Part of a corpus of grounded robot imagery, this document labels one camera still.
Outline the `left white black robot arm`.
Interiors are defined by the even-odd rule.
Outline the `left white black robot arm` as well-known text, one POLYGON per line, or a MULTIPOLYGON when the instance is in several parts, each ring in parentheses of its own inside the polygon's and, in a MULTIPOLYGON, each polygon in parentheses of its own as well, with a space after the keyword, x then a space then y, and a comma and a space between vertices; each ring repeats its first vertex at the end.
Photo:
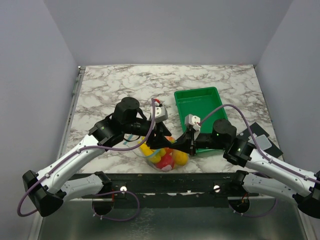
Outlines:
POLYGON ((70 178, 93 159, 107 151, 122 151, 115 146, 126 134, 144 137, 151 141, 156 133, 167 137, 171 133, 164 125, 168 118, 166 108, 156 99, 151 100, 147 118, 140 103, 133 97, 124 97, 116 104, 113 113, 98 121, 69 152, 54 163, 39 170, 28 170, 22 175, 25 194, 35 211, 42 217, 56 212, 64 202, 87 195, 103 198, 112 190, 112 183, 103 172, 93 173, 78 180, 70 178))

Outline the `yellow lemon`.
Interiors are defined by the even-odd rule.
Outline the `yellow lemon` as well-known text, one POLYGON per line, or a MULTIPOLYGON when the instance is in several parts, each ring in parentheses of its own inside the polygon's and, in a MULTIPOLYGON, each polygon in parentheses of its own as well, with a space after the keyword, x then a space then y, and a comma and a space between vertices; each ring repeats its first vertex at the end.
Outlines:
POLYGON ((179 150, 172 152, 172 159, 175 166, 185 166, 188 163, 188 154, 179 150))

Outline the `orange fruit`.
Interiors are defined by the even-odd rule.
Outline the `orange fruit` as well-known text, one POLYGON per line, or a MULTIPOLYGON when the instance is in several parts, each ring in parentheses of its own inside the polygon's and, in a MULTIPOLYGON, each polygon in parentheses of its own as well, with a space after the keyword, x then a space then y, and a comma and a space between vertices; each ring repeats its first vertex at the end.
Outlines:
POLYGON ((166 136, 166 139, 172 144, 176 142, 175 138, 172 136, 166 136))

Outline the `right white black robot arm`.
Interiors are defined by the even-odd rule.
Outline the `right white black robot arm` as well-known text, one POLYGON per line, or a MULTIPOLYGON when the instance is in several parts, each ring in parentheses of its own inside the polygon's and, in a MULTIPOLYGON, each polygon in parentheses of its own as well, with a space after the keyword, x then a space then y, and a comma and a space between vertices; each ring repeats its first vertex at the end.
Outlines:
POLYGON ((283 198, 297 205, 304 214, 320 217, 320 174, 304 170, 277 159, 258 149, 258 146, 237 138, 237 129, 226 119, 213 123, 211 133, 197 133, 198 124, 180 136, 172 148, 194 155, 197 149, 224 150, 223 158, 229 163, 255 170, 268 176, 261 178, 238 171, 229 189, 240 196, 244 192, 283 198))

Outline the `yellow banana bunch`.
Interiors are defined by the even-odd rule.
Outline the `yellow banana bunch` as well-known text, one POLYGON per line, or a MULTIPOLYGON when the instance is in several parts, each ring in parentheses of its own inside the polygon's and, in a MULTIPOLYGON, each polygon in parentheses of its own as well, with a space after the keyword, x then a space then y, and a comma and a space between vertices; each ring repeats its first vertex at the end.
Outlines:
POLYGON ((157 164, 161 161, 161 158, 166 155, 164 148, 153 150, 149 148, 145 143, 139 147, 141 153, 153 164, 157 164))

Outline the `green plastic tray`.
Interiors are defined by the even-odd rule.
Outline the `green plastic tray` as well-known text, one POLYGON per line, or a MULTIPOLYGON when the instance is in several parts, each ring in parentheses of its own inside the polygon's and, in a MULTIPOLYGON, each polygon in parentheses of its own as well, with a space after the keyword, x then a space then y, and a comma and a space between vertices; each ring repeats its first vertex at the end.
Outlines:
MULTIPOLYGON (((198 116, 203 120, 210 112, 221 106, 222 100, 216 87, 205 87, 189 90, 179 90, 174 92, 174 99, 178 110, 178 115, 182 127, 182 132, 186 131, 185 117, 189 114, 198 116)), ((212 133, 213 124, 217 119, 228 120, 224 108, 218 110, 208 120, 203 123, 201 133, 212 133)), ((197 149, 197 155, 205 152, 212 152, 215 149, 197 149)))

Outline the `red apple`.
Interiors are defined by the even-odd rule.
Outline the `red apple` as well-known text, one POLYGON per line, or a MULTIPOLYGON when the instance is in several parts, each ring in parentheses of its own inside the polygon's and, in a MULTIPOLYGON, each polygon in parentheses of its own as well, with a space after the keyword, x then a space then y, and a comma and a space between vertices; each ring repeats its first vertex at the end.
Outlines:
POLYGON ((155 166, 157 169, 160 169, 164 172, 169 172, 174 168, 175 162, 170 154, 164 155, 160 162, 156 163, 155 166))

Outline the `clear zip bag teal zipper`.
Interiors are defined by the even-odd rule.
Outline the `clear zip bag teal zipper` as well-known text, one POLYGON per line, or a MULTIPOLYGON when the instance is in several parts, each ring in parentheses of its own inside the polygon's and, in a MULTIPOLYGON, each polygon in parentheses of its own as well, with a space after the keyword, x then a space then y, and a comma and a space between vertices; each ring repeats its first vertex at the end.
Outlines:
POLYGON ((187 153, 169 147, 151 149, 146 143, 131 151, 149 166, 162 172, 170 172, 174 169, 182 168, 189 161, 187 153))

